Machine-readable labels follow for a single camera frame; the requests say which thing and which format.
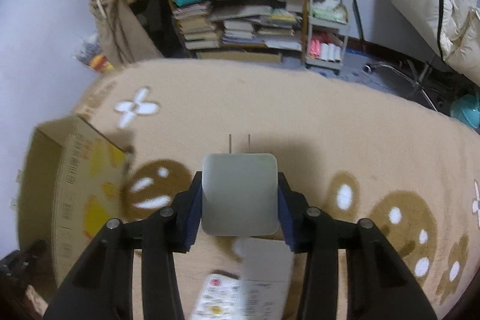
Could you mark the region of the white square charger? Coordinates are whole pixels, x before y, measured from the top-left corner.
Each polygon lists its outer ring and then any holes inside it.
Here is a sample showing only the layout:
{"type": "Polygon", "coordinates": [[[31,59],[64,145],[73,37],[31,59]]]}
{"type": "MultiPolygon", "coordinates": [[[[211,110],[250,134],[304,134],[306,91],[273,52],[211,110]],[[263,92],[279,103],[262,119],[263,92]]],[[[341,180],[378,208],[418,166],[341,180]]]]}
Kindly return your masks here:
{"type": "Polygon", "coordinates": [[[251,136],[237,149],[202,161],[202,230],[215,237],[268,236],[278,231],[278,160],[251,151],[251,136]]]}

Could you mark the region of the plush toy bag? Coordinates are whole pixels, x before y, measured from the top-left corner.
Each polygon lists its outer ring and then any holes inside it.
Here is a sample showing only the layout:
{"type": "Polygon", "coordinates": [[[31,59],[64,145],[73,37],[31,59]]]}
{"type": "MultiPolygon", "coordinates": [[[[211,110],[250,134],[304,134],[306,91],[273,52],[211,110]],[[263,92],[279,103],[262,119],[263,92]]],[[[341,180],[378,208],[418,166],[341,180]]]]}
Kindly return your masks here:
{"type": "Polygon", "coordinates": [[[114,69],[103,53],[97,34],[82,39],[72,56],[86,67],[100,74],[107,73],[114,69]]]}

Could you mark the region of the beige hanging trousers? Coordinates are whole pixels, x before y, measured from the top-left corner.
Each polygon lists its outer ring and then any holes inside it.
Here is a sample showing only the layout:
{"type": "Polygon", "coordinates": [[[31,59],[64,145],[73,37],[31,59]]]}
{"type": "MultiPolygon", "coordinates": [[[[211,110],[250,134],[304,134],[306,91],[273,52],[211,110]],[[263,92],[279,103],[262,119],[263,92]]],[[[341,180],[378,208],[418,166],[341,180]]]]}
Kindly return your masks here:
{"type": "Polygon", "coordinates": [[[162,58],[126,0],[88,0],[103,54],[114,68],[162,58]]]}

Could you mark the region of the white numbered remote control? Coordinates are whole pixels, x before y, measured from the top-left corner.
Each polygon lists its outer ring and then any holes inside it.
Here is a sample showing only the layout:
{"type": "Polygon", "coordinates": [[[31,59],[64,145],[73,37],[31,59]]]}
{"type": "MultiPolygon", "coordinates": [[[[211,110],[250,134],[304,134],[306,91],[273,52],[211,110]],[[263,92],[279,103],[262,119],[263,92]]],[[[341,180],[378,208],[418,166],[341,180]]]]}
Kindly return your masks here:
{"type": "Polygon", "coordinates": [[[191,320],[233,319],[240,281],[223,274],[209,274],[191,312],[191,320]]]}

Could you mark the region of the cardboard box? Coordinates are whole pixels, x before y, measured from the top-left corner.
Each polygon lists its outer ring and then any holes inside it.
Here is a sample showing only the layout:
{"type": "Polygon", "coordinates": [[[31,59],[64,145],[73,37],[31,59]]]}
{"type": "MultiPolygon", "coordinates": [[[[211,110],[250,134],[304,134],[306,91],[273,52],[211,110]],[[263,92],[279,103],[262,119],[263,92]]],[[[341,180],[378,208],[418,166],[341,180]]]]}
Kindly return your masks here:
{"type": "Polygon", "coordinates": [[[120,217],[129,154],[80,116],[39,124],[28,150],[18,240],[21,249],[46,243],[32,284],[49,297],[107,220],[120,217]]]}

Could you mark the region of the patterned tan carpet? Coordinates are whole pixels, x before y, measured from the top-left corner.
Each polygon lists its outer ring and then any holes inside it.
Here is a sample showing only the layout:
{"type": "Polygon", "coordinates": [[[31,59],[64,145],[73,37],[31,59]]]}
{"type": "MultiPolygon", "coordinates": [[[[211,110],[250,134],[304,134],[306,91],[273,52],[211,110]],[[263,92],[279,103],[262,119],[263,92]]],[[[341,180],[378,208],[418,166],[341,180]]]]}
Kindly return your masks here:
{"type": "Polygon", "coordinates": [[[228,135],[237,149],[251,136],[310,205],[371,219],[439,319],[479,298],[479,135],[453,118],[312,71],[184,59],[107,73],[72,116],[129,154],[124,221],[171,204],[228,135]]]}

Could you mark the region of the white small remote control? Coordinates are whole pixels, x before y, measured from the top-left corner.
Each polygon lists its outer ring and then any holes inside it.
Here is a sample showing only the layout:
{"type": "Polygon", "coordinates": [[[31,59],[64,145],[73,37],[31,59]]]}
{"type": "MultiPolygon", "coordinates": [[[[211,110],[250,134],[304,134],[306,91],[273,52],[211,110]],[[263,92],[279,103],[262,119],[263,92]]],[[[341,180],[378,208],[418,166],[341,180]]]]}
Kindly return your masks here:
{"type": "Polygon", "coordinates": [[[241,278],[235,319],[281,319],[286,306],[294,255],[283,241],[241,241],[241,278]]]}

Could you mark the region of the white rolling cart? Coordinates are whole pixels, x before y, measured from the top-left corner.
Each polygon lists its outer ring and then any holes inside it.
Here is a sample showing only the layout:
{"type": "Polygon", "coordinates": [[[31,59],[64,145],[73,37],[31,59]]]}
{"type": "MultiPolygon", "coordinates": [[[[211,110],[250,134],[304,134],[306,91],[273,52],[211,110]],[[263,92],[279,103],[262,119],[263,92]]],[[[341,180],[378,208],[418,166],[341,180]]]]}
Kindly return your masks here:
{"type": "Polygon", "coordinates": [[[305,65],[342,71],[351,23],[353,0],[308,0],[305,65]]]}

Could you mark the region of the stacked books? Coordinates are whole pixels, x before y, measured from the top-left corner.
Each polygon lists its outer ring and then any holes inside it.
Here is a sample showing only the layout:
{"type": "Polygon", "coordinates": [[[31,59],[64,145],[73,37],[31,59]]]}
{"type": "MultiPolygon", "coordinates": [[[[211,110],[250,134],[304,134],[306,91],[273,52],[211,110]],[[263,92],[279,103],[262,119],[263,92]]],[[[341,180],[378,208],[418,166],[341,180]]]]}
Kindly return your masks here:
{"type": "Polygon", "coordinates": [[[223,46],[300,52],[302,15],[277,1],[203,1],[172,13],[187,50],[223,46]]]}

